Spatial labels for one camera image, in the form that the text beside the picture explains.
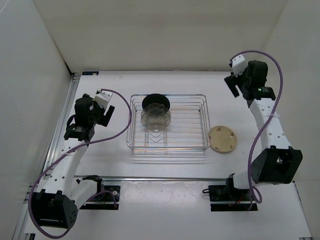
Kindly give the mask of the black round plate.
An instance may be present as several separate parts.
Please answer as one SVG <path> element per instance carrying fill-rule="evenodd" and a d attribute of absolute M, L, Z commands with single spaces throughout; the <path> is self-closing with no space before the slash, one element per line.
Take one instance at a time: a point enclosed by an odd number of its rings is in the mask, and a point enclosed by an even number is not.
<path fill-rule="evenodd" d="M 152 104 L 163 105 L 168 110 L 171 106 L 169 99 L 165 95 L 159 93 L 148 94 L 142 101 L 142 109 L 144 110 Z"/>

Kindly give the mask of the clear glass plate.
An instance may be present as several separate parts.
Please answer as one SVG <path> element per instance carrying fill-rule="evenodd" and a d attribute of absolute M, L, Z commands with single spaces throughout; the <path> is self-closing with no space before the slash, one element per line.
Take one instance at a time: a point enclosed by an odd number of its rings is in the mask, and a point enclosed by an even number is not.
<path fill-rule="evenodd" d="M 142 111 L 140 121 L 143 127 L 149 131 L 163 131 L 171 123 L 171 113 L 169 110 L 152 107 Z"/>
<path fill-rule="evenodd" d="M 151 104 L 142 110 L 141 123 L 145 127 L 167 127 L 171 123 L 170 110 L 162 104 Z"/>

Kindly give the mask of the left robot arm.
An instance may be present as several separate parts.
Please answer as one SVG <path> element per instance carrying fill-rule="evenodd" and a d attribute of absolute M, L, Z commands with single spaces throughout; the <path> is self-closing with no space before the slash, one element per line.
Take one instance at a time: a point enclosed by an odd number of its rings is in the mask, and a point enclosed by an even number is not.
<path fill-rule="evenodd" d="M 91 197 L 100 200 L 105 194 L 97 175 L 75 181 L 75 173 L 95 134 L 95 126 L 106 127 L 115 110 L 109 102 L 112 92 L 103 91 L 94 97 L 84 94 L 75 101 L 74 114 L 68 119 L 59 161 L 43 187 L 32 194 L 31 210 L 41 227 L 71 229 L 78 210 Z"/>

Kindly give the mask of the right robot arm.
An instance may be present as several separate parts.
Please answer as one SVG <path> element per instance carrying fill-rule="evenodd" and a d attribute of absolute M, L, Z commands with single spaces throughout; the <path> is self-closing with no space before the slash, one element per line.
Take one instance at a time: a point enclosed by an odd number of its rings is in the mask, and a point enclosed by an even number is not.
<path fill-rule="evenodd" d="M 279 97 L 266 86 L 268 65 L 246 61 L 242 55 L 232 58 L 230 76 L 224 79 L 234 97 L 242 96 L 252 113 L 258 134 L 249 151 L 248 167 L 229 176 L 224 193 L 230 200 L 238 199 L 243 190 L 254 191 L 260 185 L 292 182 L 303 159 L 301 150 L 292 147 L 276 112 Z"/>

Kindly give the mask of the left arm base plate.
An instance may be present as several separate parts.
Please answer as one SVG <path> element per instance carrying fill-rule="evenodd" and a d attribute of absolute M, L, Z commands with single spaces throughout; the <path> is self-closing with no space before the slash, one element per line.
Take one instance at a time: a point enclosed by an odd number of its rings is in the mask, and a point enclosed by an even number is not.
<path fill-rule="evenodd" d="M 92 197 L 80 206 L 79 210 L 107 210 L 117 211 L 120 206 L 121 186 L 102 184 L 99 195 Z"/>

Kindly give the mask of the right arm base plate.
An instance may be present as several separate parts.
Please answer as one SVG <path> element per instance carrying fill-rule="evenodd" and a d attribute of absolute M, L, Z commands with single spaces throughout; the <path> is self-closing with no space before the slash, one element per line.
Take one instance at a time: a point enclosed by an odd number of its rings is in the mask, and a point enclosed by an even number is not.
<path fill-rule="evenodd" d="M 202 190 L 209 196 L 211 212 L 255 212 L 257 203 L 247 189 L 229 189 L 226 185 L 209 185 Z"/>

